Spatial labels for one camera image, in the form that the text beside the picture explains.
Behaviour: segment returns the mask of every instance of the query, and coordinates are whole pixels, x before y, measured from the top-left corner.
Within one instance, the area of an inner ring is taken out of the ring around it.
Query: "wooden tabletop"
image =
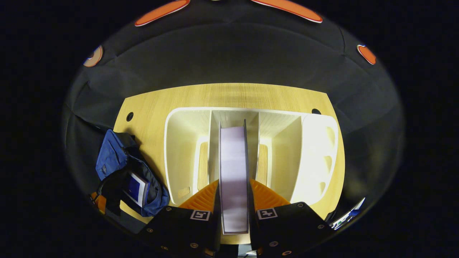
[[[333,117],[338,123],[326,93],[280,85],[199,84],[156,90],[126,98],[113,130],[135,135],[141,153],[164,184],[164,125],[168,114],[178,107],[239,107],[302,113],[311,113],[315,108],[322,115]],[[126,117],[131,112],[134,116],[127,121]],[[328,190],[320,201],[310,206],[322,219],[335,210],[343,187],[345,160],[341,130],[338,138],[336,164]],[[152,219],[141,217],[124,203],[120,207],[144,223]],[[222,244],[250,243],[247,234],[224,235],[221,240]]]

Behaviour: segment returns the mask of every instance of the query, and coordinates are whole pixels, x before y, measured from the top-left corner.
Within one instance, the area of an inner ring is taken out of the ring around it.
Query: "blue bag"
[[[119,214],[119,201],[123,200],[143,217],[155,216],[159,210],[169,204],[170,196],[139,151],[133,136],[128,133],[115,133],[108,130],[102,142],[95,169],[102,182],[98,195],[107,199],[107,207]],[[122,193],[123,183],[129,172],[149,182],[146,204],[138,206]]]

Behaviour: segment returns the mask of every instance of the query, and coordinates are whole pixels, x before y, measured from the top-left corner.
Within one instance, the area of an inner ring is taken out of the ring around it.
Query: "orange pad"
[[[250,185],[252,186],[255,211],[290,204],[284,197],[258,181],[250,179]]]
[[[299,4],[296,4],[294,2],[290,2],[288,0],[252,0],[252,1],[259,3],[261,5],[274,7],[277,9],[287,11],[289,13],[296,14],[312,22],[321,23],[323,21],[322,17],[320,17],[314,11],[304,6],[301,6]]]
[[[148,24],[163,16],[166,16],[170,13],[173,13],[175,11],[182,9],[183,7],[187,6],[189,3],[190,3],[190,0],[177,0],[177,1],[165,4],[161,7],[158,7],[152,10],[151,12],[145,14],[144,16],[142,16],[142,18],[140,18],[138,21],[135,22],[135,26],[138,27],[138,26]]]
[[[99,195],[97,196],[97,193],[96,192],[93,192],[91,194],[91,198],[94,202],[94,204],[97,206],[97,208],[99,209],[99,211],[105,215],[105,205],[107,203],[107,199],[102,196],[102,195]]]
[[[210,211],[213,213],[217,186],[218,180],[202,188],[199,192],[182,203],[179,208]]]
[[[98,46],[94,50],[94,53],[93,53],[92,57],[90,59],[86,59],[86,61],[84,61],[83,65],[86,66],[86,67],[93,67],[94,65],[96,65],[102,59],[102,55],[103,54],[104,54],[104,49],[102,48],[102,46]]]
[[[364,45],[357,45],[357,51],[367,60],[370,64],[376,64],[376,56]]]

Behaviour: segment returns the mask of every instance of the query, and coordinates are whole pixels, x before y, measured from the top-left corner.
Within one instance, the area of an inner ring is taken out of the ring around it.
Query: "dark background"
[[[87,205],[59,142],[60,109],[84,57],[108,35],[165,1],[3,4],[12,121],[4,160],[18,182],[12,257],[146,257],[148,247]],[[407,118],[403,164],[381,200],[357,223],[304,257],[452,256],[458,230],[457,11],[453,1],[296,1],[361,39],[385,63]],[[446,192],[449,198],[441,194]]]

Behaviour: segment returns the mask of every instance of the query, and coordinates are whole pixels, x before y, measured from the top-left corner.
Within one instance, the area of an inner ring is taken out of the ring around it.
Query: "book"
[[[135,173],[129,172],[124,181],[123,192],[137,205],[143,207],[146,204],[149,188],[150,182],[144,180]]]
[[[246,123],[221,128],[220,200],[224,235],[248,233],[248,159]]]

